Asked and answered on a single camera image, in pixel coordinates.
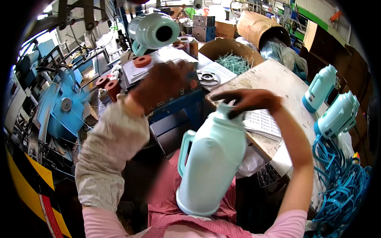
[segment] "wooden table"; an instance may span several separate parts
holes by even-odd
[[[288,68],[273,59],[269,59],[213,89],[205,98],[216,106],[218,103],[210,100],[212,95],[240,88],[267,89],[275,95],[283,97],[282,104],[304,130],[310,144],[313,144],[316,136],[314,123],[324,114],[328,107],[323,103],[317,113],[309,113],[302,104],[302,97],[308,90],[308,86]],[[281,140],[275,141],[253,132],[247,132],[247,138],[253,143],[257,152],[267,161],[274,157],[281,143]]]

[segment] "orange rubber ring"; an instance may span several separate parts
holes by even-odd
[[[111,100],[114,102],[117,101],[117,94],[120,93],[120,90],[122,89],[118,80],[110,80],[104,89],[108,90],[108,94],[111,97]]]
[[[134,60],[134,65],[136,68],[141,68],[141,67],[149,65],[149,63],[151,63],[151,61],[152,61],[151,56],[146,54],[146,55],[143,55],[143,56],[136,58]]]
[[[98,88],[104,88],[106,84],[110,81],[110,79],[107,76],[100,77],[98,81],[95,83],[95,85]]]
[[[184,49],[184,45],[181,44],[181,43],[174,43],[174,44],[173,44],[173,47],[176,48],[176,49],[178,49],[178,50],[182,50],[182,49]]]

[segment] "light blue thermos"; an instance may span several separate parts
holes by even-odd
[[[322,68],[317,73],[302,98],[304,107],[310,113],[315,113],[332,91],[336,82],[337,70],[331,64]]]
[[[167,14],[138,15],[128,24],[128,35],[134,40],[132,51],[137,56],[147,49],[156,50],[172,44],[180,34],[179,25]]]
[[[359,101],[351,91],[337,96],[328,110],[314,124],[315,134],[324,138],[336,137],[340,132],[349,131],[356,125]]]
[[[243,160],[247,147],[244,114],[229,120],[232,107],[220,103],[197,132],[184,134],[176,201],[186,214],[205,217],[215,213]],[[192,147],[186,159],[189,142]]]

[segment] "worker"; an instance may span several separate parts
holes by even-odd
[[[127,237],[116,215],[124,193],[121,171],[149,140],[147,115],[157,103],[179,94],[185,75],[192,69],[184,62],[155,64],[147,77],[123,101],[110,105],[88,134],[78,156],[75,181],[82,204],[88,238]],[[313,171],[311,146],[303,130],[281,104],[281,98],[264,89],[239,89],[212,97],[228,103],[235,100],[229,113],[234,118],[246,110],[268,109],[281,130],[291,160],[293,174],[277,218],[264,235],[302,237],[311,201]],[[177,206],[175,191],[181,178],[177,173],[178,151],[169,160],[175,180],[169,196],[161,203],[149,204],[148,228],[133,237],[259,237],[235,225],[235,179],[210,217],[188,216]]]

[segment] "person's right hand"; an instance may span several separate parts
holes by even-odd
[[[235,107],[229,112],[229,119],[233,119],[244,111],[268,109],[273,114],[281,107],[281,97],[275,96],[265,89],[237,89],[225,91],[211,97],[218,101],[224,99],[224,103],[235,100]]]
[[[193,71],[192,63],[180,61],[178,64],[155,64],[148,75],[129,95],[139,104],[144,112],[149,113],[157,103],[171,96],[179,96],[186,85],[186,75]]]

